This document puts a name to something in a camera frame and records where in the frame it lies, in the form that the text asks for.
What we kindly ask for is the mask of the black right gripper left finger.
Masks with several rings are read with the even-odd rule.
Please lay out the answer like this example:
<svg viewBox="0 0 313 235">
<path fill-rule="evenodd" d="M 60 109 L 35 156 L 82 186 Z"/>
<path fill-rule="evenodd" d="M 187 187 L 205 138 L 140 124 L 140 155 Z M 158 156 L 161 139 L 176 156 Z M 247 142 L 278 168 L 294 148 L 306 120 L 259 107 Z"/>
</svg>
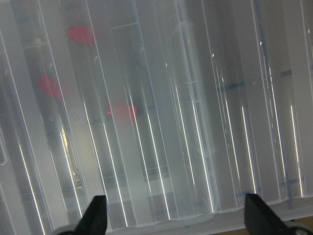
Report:
<svg viewBox="0 0 313 235">
<path fill-rule="evenodd" d="M 74 235 L 105 235 L 108 227 L 105 195 L 94 196 L 83 217 L 74 229 Z"/>
</svg>

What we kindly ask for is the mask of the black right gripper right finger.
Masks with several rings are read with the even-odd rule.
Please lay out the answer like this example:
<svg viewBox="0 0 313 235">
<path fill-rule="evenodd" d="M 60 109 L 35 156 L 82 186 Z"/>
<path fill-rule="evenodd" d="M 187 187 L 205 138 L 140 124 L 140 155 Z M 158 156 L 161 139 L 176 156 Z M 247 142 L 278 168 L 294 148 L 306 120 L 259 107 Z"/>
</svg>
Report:
<svg viewBox="0 0 313 235">
<path fill-rule="evenodd" d="M 250 235 L 287 235 L 288 227 L 258 194 L 245 196 L 245 227 Z"/>
</svg>

